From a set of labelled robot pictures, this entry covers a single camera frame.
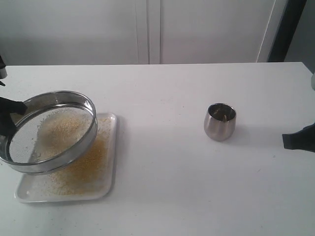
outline sieve rim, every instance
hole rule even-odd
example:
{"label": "sieve rim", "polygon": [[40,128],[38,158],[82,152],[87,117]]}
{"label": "sieve rim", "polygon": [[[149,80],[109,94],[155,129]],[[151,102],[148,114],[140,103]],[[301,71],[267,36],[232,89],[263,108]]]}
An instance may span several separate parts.
{"label": "sieve rim", "polygon": [[[52,156],[48,159],[45,159],[45,160],[29,162],[29,163],[15,162],[12,160],[11,155],[9,153],[9,149],[10,149],[9,146],[11,144],[12,138],[14,137],[14,135],[17,132],[15,134],[9,136],[9,137],[0,136],[0,160],[6,162],[12,168],[14,168],[14,167],[27,168],[27,167],[39,166],[40,164],[52,162],[56,159],[61,158],[64,155],[68,154],[72,150],[78,148],[88,136],[91,136],[92,139],[90,139],[90,142],[89,142],[89,144],[87,144],[87,146],[90,146],[91,143],[94,141],[94,139],[96,137],[96,131],[95,130],[97,130],[96,109],[95,109],[95,105],[93,104],[93,102],[87,96],[85,96],[79,92],[75,92],[75,91],[58,90],[58,91],[46,92],[46,93],[42,93],[40,95],[34,96],[32,98],[25,100],[24,103],[29,109],[28,105],[34,105],[33,103],[40,101],[41,98],[46,97],[46,96],[50,96],[50,95],[55,95],[55,97],[56,97],[55,103],[50,103],[50,104],[46,104],[43,106],[38,106],[38,107],[35,107],[34,110],[31,109],[30,111],[27,111],[27,113],[23,116],[19,116],[19,115],[16,116],[17,118],[15,120],[15,124],[17,126],[17,132],[23,127],[24,124],[26,124],[28,121],[30,121],[34,117],[36,117],[36,116],[38,116],[38,115],[40,115],[46,111],[49,111],[52,109],[63,108],[63,107],[79,108],[79,109],[88,111],[92,115],[92,120],[91,120],[91,123],[89,125],[89,128],[87,129],[87,131],[84,133],[84,135],[75,144],[73,144],[72,146],[70,146],[69,148],[64,150],[63,152],[61,152],[57,155],[54,155],[54,156]],[[85,102],[84,104],[82,104],[80,102],[73,102],[73,101],[71,101],[71,102],[66,102],[66,101],[59,102],[58,101],[59,95],[65,95],[65,96],[75,95],[75,96],[78,96],[80,98],[83,98],[87,102]],[[43,170],[39,173],[46,173],[46,172],[52,171],[54,169],[59,169],[59,168],[65,166],[67,164],[70,164],[72,161],[76,160],[78,157],[73,158],[73,160],[71,160],[70,162],[65,162],[64,165],[61,165],[60,167],[58,167],[58,166],[53,167],[51,170],[46,170],[46,171]],[[26,170],[21,170],[20,168],[18,169],[18,171],[20,171],[22,173],[26,173],[26,174],[38,174],[38,173],[29,172]]]}

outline sieve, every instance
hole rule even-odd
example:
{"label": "sieve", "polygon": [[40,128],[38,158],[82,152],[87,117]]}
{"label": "sieve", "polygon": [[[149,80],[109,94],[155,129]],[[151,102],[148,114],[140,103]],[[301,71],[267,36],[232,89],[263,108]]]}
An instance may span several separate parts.
{"label": "sieve", "polygon": [[82,156],[96,138],[95,106],[85,95],[54,91],[24,104],[23,116],[11,114],[17,132],[0,136],[0,159],[19,172],[57,171]]}

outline white wall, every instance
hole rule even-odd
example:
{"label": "white wall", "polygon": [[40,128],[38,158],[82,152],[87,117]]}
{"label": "white wall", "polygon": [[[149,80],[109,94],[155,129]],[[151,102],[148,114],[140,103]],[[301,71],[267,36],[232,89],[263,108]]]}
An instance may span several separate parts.
{"label": "white wall", "polygon": [[7,64],[147,63],[147,48],[145,0],[0,1]]}
{"label": "white wall", "polygon": [[161,0],[160,62],[266,61],[285,3],[286,0]]}
{"label": "white wall", "polygon": [[315,1],[308,0],[294,33],[285,61],[302,61],[315,72]]}

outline white tray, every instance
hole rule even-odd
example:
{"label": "white tray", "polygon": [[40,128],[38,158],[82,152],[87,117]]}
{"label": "white tray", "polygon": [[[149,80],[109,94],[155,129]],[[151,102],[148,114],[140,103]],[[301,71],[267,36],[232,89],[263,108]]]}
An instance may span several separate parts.
{"label": "white tray", "polygon": [[91,183],[100,184],[101,182],[101,187],[88,193],[76,195],[58,195],[49,191],[53,187],[50,175],[23,175],[14,194],[17,200],[22,203],[91,200],[103,197],[108,193],[113,177],[117,117],[112,113],[97,114],[96,117],[98,122],[98,130],[105,131],[105,133],[108,135],[107,142],[105,143],[107,147],[107,155],[103,157],[107,162],[106,168],[101,174],[100,179],[97,179]]}

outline white table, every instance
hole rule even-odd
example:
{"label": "white table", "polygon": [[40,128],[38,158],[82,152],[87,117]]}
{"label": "white table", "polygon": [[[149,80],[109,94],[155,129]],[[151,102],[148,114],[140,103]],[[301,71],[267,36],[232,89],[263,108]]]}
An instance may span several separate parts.
{"label": "white table", "polygon": [[[3,236],[313,236],[315,153],[282,133],[315,121],[301,63],[12,66],[0,96],[52,90],[90,97],[119,117],[114,188],[98,201],[21,204],[21,174],[0,165]],[[237,111],[223,143],[203,119],[211,103]]]}

